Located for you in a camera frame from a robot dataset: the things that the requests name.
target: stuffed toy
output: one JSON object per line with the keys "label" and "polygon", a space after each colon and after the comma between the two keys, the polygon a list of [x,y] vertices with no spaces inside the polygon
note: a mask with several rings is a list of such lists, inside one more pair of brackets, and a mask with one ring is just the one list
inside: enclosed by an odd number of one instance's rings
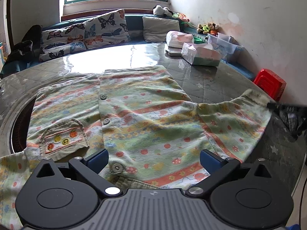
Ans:
{"label": "stuffed toy", "polygon": [[217,36],[218,28],[219,26],[217,24],[208,22],[208,24],[204,26],[202,26],[201,24],[198,24],[196,31],[199,34],[203,33],[204,35],[212,34],[214,36]]}
{"label": "stuffed toy", "polygon": [[172,17],[173,12],[169,10],[168,7],[164,7],[162,8],[160,5],[157,5],[153,8],[153,14],[155,16],[168,16],[168,17]]}

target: embroidered pocket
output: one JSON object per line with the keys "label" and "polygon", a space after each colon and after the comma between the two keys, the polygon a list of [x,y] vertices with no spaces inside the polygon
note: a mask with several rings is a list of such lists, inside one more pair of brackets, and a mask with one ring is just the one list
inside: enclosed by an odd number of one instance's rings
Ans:
{"label": "embroidered pocket", "polygon": [[88,147],[83,125],[75,119],[47,128],[39,141],[41,156],[50,157],[54,161],[60,160],[80,148]]}

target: white pillow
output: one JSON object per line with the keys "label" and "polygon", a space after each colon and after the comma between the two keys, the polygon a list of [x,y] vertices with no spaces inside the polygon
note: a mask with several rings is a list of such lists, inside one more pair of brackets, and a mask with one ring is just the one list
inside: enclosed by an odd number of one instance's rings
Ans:
{"label": "white pillow", "polygon": [[69,44],[55,43],[53,47],[50,46],[46,49],[45,48],[40,48],[39,62],[56,59],[67,54],[78,53],[86,50],[82,41],[74,41]]}
{"label": "white pillow", "polygon": [[130,41],[123,9],[89,19],[84,24],[84,42],[87,49]]}
{"label": "white pillow", "polygon": [[158,17],[143,17],[143,36],[146,42],[166,41],[169,31],[180,31],[179,21]]}
{"label": "white pillow", "polygon": [[73,24],[69,27],[50,29],[41,33],[40,47],[51,48],[57,43],[71,43],[84,40],[84,23]]}

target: gray snap button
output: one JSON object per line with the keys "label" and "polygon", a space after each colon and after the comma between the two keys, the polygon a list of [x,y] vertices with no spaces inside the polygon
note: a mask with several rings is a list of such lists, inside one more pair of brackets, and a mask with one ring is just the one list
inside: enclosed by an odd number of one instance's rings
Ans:
{"label": "gray snap button", "polygon": [[101,100],[106,100],[106,97],[107,97],[107,95],[105,95],[105,94],[101,94],[101,95],[100,95],[100,99],[101,99]]}
{"label": "gray snap button", "polygon": [[111,119],[105,118],[105,119],[103,120],[103,124],[106,125],[106,124],[110,123],[110,121],[111,121]]}
{"label": "gray snap button", "polygon": [[112,165],[112,171],[114,174],[116,173],[122,173],[123,172],[123,168],[122,165],[120,165],[119,163],[115,163]]}

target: red stool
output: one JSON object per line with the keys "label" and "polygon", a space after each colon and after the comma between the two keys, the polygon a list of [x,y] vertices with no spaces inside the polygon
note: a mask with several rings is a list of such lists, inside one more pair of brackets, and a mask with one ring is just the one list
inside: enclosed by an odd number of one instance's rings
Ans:
{"label": "red stool", "polygon": [[255,78],[254,83],[275,101],[280,100],[287,84],[282,78],[269,69],[262,69]]}

